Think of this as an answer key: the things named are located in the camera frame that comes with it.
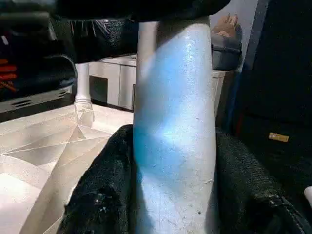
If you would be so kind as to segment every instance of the white cylindrical pole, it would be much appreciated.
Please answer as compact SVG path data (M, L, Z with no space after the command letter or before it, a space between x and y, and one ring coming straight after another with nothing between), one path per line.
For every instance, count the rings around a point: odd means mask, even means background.
M208 18L139 27L136 234L217 233Z
M311 208L312 208L312 186L310 187L307 187L305 190L304 190L304 196L306 197L306 199L308 200Z
M75 96L76 104L91 104L90 96L90 79L89 79L89 64L76 64L78 79L77 93Z

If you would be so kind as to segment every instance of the white tiled floor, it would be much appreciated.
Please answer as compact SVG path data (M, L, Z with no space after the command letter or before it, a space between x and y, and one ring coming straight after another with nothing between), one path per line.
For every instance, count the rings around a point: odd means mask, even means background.
M111 134L132 121L132 113L93 105L1 123L0 233L54 234L72 188Z

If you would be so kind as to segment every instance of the gray bin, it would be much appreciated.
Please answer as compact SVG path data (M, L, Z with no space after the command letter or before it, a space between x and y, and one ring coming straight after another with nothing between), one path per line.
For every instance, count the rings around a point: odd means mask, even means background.
M211 32L213 70L235 70L240 63L242 43L230 37Z

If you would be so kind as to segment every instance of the yellow tag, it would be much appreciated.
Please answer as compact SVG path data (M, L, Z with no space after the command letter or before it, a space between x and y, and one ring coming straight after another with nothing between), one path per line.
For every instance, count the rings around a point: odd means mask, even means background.
M278 133L270 133L269 139L287 143L289 140L289 136L278 134Z

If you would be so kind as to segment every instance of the cabinet door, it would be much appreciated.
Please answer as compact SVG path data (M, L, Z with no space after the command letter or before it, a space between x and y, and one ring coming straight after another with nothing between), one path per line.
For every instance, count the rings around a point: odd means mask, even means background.
M121 66L119 106L133 110L136 90L136 67Z
M91 62L91 76L107 79L107 103L119 105L120 65L105 62Z

